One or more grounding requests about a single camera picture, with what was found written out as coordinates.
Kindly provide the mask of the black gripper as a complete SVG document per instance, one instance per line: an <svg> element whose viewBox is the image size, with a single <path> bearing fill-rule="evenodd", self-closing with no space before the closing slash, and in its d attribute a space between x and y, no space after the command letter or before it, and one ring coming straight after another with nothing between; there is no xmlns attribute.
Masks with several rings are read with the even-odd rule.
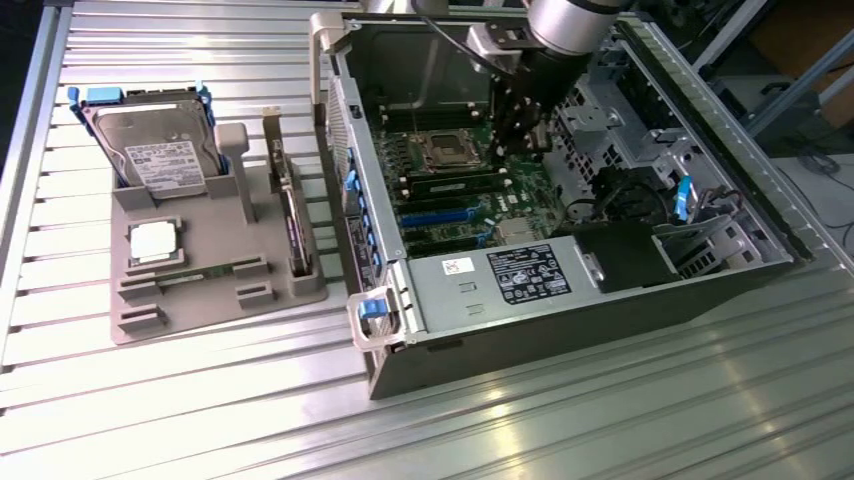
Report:
<svg viewBox="0 0 854 480"><path fill-rule="evenodd" d="M591 52L563 55L550 49L522 51L514 74L494 86L494 151L500 156L539 154L552 149L552 114L586 72L591 57Z"/></svg>

